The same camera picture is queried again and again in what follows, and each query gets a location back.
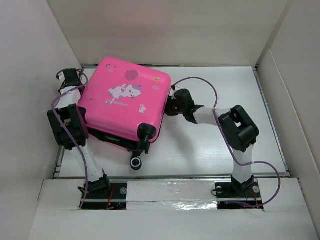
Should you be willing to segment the pink kids suitcase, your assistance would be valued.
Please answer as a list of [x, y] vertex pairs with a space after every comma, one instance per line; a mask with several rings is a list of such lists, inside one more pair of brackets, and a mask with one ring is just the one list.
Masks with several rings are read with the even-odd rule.
[[171, 91], [171, 77], [159, 70], [104, 58], [78, 102], [85, 109], [89, 133], [132, 153], [130, 167], [142, 167], [140, 155], [149, 153], [160, 134]]

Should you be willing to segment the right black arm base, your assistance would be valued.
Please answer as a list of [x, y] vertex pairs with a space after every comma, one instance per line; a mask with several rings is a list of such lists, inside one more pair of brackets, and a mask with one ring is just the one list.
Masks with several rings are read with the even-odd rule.
[[219, 210], [264, 209], [257, 181], [244, 191], [234, 190], [231, 182], [216, 182], [211, 194], [216, 197]]

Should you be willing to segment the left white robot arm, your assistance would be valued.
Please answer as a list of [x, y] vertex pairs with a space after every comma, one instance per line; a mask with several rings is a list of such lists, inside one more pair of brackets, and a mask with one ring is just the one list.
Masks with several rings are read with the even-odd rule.
[[85, 184], [78, 188], [83, 196], [108, 198], [113, 189], [107, 174], [89, 148], [86, 110], [78, 106], [89, 79], [81, 69], [75, 68], [60, 70], [56, 78], [61, 83], [59, 96], [52, 101], [51, 109], [47, 111], [54, 138], [59, 146], [73, 155], [83, 170]]

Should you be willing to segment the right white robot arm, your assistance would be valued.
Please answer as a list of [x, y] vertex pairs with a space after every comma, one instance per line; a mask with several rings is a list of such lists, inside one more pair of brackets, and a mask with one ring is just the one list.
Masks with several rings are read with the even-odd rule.
[[183, 115], [190, 123], [218, 127], [233, 158], [231, 191], [237, 197], [245, 195], [254, 181], [252, 155], [260, 134], [256, 124], [241, 105], [228, 109], [205, 107], [195, 104], [189, 90], [177, 86], [172, 89], [165, 114]]

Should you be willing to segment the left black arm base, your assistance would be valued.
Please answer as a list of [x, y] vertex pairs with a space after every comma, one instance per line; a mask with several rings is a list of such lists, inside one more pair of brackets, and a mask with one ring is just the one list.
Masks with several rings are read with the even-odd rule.
[[82, 210], [126, 210], [127, 182], [111, 182], [111, 190], [107, 193], [88, 193], [84, 199], [85, 187], [78, 187], [81, 192], [79, 208]]

